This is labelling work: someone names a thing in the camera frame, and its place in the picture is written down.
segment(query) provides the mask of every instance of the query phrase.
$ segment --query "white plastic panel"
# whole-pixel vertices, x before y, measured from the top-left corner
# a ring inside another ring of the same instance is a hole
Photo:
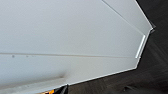
[[[1,53],[135,57],[143,37],[101,0],[3,0],[0,15]]]
[[[5,90],[7,94],[43,92],[64,84],[72,85],[135,69],[138,60],[138,58],[0,55],[0,93]],[[54,80],[55,85],[48,82],[48,79],[51,82]]]
[[[136,0],[103,0],[128,23],[140,30],[144,35],[152,29]]]

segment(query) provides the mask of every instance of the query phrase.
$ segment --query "white surface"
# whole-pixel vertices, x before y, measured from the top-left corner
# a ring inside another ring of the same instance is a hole
[[[135,69],[151,26],[135,1],[105,1],[2,0],[0,90]]]
[[[145,17],[136,0],[103,0],[107,5],[115,10],[129,24],[136,27],[144,35],[152,29],[151,24]]]
[[[15,58],[13,58],[12,55],[1,55],[0,62],[3,63],[1,63],[0,66],[0,93],[7,92],[7,94],[17,94],[18,91],[43,92],[49,90],[49,87],[53,89],[53,86],[57,88],[64,84],[72,85],[135,69],[138,60],[138,58],[75,56],[27,57],[26,55],[15,55]]]
[[[143,37],[99,0],[4,0],[0,8],[1,53],[135,57]]]

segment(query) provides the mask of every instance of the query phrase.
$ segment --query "white panel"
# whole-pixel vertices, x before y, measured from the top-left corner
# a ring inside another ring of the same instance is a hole
[[[1,53],[135,57],[143,37],[100,0],[2,0],[0,16]]]
[[[138,58],[0,55],[0,92],[4,92],[7,88],[11,88],[7,90],[8,92],[17,90],[21,92],[27,89],[30,92],[34,90],[39,92],[40,89],[43,92],[53,89],[53,84],[47,82],[48,80],[55,79],[55,83],[59,81],[55,84],[55,88],[63,84],[71,85],[135,69],[138,60]],[[46,81],[47,86],[41,86],[40,83],[38,87],[36,83],[41,81]]]
[[[136,0],[103,0],[131,25],[147,35],[152,29]]]

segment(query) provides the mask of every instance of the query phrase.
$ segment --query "dark background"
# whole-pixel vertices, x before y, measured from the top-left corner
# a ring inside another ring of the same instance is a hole
[[[127,85],[168,92],[168,0],[137,2],[147,18],[156,25],[156,31],[149,36],[138,68],[72,85],[69,94],[120,92]]]

